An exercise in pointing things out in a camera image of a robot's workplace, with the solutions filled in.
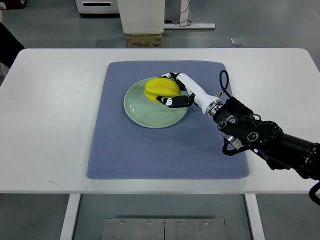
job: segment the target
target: gray textured mat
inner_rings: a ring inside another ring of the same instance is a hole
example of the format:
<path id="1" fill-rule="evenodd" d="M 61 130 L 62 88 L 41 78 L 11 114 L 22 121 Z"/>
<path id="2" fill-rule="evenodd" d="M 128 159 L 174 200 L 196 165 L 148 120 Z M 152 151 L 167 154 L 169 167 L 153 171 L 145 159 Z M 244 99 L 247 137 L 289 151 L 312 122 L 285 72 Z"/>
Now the gray textured mat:
<path id="1" fill-rule="evenodd" d="M 191 106 L 177 123 L 140 126 L 124 110 L 136 82 L 169 72 L 185 73 L 208 94 L 221 91 L 225 66 L 210 61 L 122 61 L 108 66 L 87 169 L 90 179 L 239 179 L 249 174 L 245 153 L 226 156 L 216 123 Z"/>

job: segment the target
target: desk leg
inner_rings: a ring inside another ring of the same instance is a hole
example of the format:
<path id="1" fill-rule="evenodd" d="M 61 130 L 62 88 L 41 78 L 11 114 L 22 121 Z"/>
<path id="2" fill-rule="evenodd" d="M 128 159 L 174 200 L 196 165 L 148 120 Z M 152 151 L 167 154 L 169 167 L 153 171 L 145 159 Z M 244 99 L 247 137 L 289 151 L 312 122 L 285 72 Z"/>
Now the desk leg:
<path id="1" fill-rule="evenodd" d="M 265 240 L 256 195 L 253 193 L 245 194 L 244 198 L 249 216 L 252 238 L 253 240 Z"/>
<path id="2" fill-rule="evenodd" d="M 66 207 L 60 240 L 72 240 L 81 194 L 71 193 Z"/>
<path id="3" fill-rule="evenodd" d="M 215 29 L 214 23 L 191 23 L 188 25 L 189 0 L 181 0 L 180 24 L 165 23 L 164 29 Z"/>

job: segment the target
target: white table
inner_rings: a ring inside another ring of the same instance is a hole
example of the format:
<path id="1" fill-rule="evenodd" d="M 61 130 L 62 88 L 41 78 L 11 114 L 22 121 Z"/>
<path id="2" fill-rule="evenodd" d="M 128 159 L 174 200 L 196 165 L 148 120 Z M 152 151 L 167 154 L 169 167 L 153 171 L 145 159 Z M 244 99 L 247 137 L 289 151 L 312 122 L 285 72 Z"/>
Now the white table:
<path id="1" fill-rule="evenodd" d="M 249 216 L 256 218 L 254 194 L 307 193 L 316 183 L 294 170 L 272 171 L 249 151 L 250 173 L 242 179 L 88 179 L 107 67 L 139 60 L 221 62 L 233 95 L 263 120 L 295 137 L 320 141 L 320 73 L 303 49 L 25 49 L 0 87 L 0 192 L 69 193 L 70 225 L 84 193 L 246 194 Z M 199 118 L 205 118 L 201 111 Z M 70 233 L 66 229 L 62 235 Z M 259 222 L 254 229 L 254 235 L 263 235 Z"/>

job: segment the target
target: plate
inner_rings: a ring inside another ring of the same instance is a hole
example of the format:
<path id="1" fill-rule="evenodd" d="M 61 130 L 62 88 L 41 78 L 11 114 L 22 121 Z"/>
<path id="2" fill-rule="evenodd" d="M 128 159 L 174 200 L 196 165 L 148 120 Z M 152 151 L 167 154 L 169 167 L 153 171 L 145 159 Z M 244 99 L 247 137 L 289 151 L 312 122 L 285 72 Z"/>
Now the plate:
<path id="1" fill-rule="evenodd" d="M 146 128 L 165 128 L 178 122 L 187 112 L 187 107 L 169 108 L 149 100 L 145 95 L 145 84 L 154 77 L 135 83 L 124 96 L 124 110 L 135 123 Z"/>

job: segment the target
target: metal plate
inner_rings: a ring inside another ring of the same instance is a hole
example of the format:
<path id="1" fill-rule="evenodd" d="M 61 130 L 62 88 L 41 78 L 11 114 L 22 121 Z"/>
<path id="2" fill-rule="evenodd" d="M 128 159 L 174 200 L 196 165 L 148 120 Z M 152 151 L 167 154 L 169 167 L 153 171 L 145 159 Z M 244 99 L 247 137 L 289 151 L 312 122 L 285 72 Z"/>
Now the metal plate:
<path id="1" fill-rule="evenodd" d="M 166 219 L 165 240 L 227 240 L 223 219 Z"/>
<path id="2" fill-rule="evenodd" d="M 223 219 L 106 218 L 102 240 L 227 240 Z"/>
<path id="3" fill-rule="evenodd" d="M 164 240 L 163 219 L 106 218 L 102 240 Z"/>

